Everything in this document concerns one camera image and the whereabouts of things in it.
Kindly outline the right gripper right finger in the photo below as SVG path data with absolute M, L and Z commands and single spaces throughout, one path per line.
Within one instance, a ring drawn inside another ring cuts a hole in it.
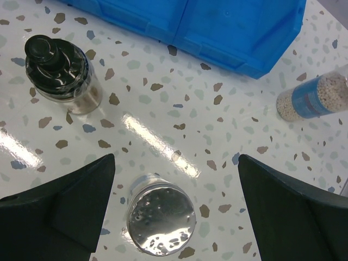
M 347 260 L 347 197 L 247 154 L 238 172 L 262 260 Z

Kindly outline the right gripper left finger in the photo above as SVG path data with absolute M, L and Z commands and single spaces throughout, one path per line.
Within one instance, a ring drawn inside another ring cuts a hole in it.
M 1 199 L 1 260 L 89 260 L 96 252 L 115 176 L 100 159 Z

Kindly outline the silver-lid blue-label bottle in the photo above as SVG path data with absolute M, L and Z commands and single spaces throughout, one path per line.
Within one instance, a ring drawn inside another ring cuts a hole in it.
M 294 122 L 347 110 L 347 65 L 284 91 L 276 100 L 282 119 Z
M 143 174 L 130 186 L 127 231 L 137 248 L 155 257 L 183 249 L 196 226 L 189 196 L 157 173 Z

